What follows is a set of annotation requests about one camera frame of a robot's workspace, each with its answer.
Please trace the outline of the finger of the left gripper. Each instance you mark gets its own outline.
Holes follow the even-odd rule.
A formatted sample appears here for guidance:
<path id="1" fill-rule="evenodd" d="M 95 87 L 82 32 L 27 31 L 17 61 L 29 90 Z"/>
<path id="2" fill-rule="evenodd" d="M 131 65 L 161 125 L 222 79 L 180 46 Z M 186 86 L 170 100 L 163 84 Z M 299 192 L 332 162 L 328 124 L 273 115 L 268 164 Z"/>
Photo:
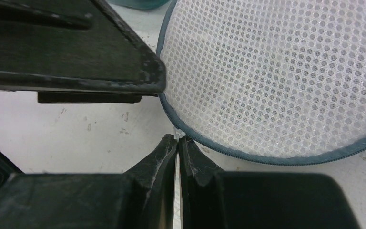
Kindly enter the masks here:
<path id="1" fill-rule="evenodd" d="M 77 92 L 35 91 L 40 104 L 138 103 L 144 96 L 157 97 L 157 91 L 143 92 Z"/>
<path id="2" fill-rule="evenodd" d="M 104 0 L 0 0 L 0 90 L 157 94 L 162 61 Z"/>

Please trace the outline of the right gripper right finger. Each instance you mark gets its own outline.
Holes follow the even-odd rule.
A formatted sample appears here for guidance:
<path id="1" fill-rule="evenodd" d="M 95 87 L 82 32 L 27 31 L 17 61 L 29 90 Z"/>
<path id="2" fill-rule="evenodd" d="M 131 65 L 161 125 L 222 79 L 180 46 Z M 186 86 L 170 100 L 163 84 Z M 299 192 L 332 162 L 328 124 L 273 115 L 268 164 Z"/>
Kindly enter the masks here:
<path id="1" fill-rule="evenodd" d="M 178 143 L 184 229 L 357 229 L 341 189 L 314 173 L 225 171 L 190 138 Z"/>

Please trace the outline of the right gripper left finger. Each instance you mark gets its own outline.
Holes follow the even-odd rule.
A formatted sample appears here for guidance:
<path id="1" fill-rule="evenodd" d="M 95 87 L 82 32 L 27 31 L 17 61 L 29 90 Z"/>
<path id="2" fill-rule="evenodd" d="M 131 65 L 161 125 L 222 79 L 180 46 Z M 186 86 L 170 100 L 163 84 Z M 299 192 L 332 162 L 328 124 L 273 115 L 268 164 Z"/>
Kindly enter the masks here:
<path id="1" fill-rule="evenodd" d="M 171 229 L 177 143 L 122 174 L 25 174 L 0 152 L 0 229 Z"/>

